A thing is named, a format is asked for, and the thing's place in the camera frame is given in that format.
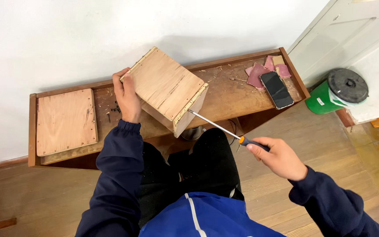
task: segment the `smartphone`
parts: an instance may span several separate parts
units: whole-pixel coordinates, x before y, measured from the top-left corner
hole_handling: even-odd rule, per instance
[[[260,75],[260,80],[269,93],[276,109],[280,110],[284,107],[293,105],[294,101],[277,72],[272,71],[262,74]]]

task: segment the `wooden workbench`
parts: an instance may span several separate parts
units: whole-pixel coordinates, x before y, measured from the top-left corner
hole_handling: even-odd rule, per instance
[[[209,84],[208,94],[206,95],[203,107],[199,114],[211,121],[218,121],[229,130],[236,129],[237,133],[241,135],[281,113],[283,110],[276,110],[274,108],[274,105],[265,90],[256,91],[253,86],[248,85],[243,81],[233,81],[229,79],[239,78],[247,80],[248,75],[245,73],[245,68],[251,67],[255,62],[263,65],[267,55],[283,56],[283,59],[292,74],[292,77],[285,79],[284,82],[293,100],[299,102],[308,98],[309,93],[296,72],[286,51],[284,48],[279,48],[186,66],[189,71]],[[56,154],[38,157],[36,155],[37,98],[86,88],[92,88],[94,93],[99,142]],[[119,112],[111,111],[111,108],[116,107],[115,100],[112,80],[31,94],[29,114],[29,166],[95,168],[94,162],[92,163],[91,161],[94,161],[97,154],[101,151],[104,138],[112,128],[117,126],[118,120],[122,115]],[[108,121],[106,115],[107,112],[110,112],[111,122]],[[237,127],[234,128],[232,123],[227,121],[228,119],[233,119]],[[159,146],[165,145],[165,143],[185,143],[182,138],[172,138],[171,131],[145,111],[141,112],[140,123],[140,133],[143,139],[152,143],[158,149]],[[188,128],[198,127],[204,124],[206,124],[204,120],[195,117],[189,124]],[[193,142],[187,142],[185,145],[179,146],[179,148],[186,148],[192,144]],[[177,150],[176,148],[165,149],[161,152],[165,155],[166,152],[172,151]]]

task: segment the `green trash can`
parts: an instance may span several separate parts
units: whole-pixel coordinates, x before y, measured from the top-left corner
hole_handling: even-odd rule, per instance
[[[325,114],[362,103],[368,97],[368,85],[352,70],[337,68],[315,88],[305,103],[316,114]]]

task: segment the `trash can lid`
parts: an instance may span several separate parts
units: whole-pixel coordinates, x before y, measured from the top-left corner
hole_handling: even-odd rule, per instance
[[[352,70],[336,68],[328,78],[330,90],[340,99],[349,103],[360,103],[368,97],[368,85]]]

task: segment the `pink sandpaper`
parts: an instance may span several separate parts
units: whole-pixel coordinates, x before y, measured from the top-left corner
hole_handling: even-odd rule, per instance
[[[254,67],[254,66],[252,66],[252,67],[248,67],[247,69],[245,69],[245,72],[246,72],[246,74],[248,74],[248,76],[249,76],[249,74],[251,73],[251,70],[252,70],[253,67]]]
[[[264,66],[267,67],[270,72],[274,71],[274,63],[273,63],[273,56],[269,55],[267,56],[266,63],[264,63]]]
[[[260,75],[268,72],[270,72],[270,70],[267,67],[261,65],[260,63],[254,63],[254,66],[252,67],[252,70],[249,74],[248,81],[246,83],[254,86],[257,90],[260,91],[264,89],[264,85],[260,80]]]
[[[290,78],[292,75],[289,73],[289,69],[285,64],[276,65],[276,72],[281,79]]]

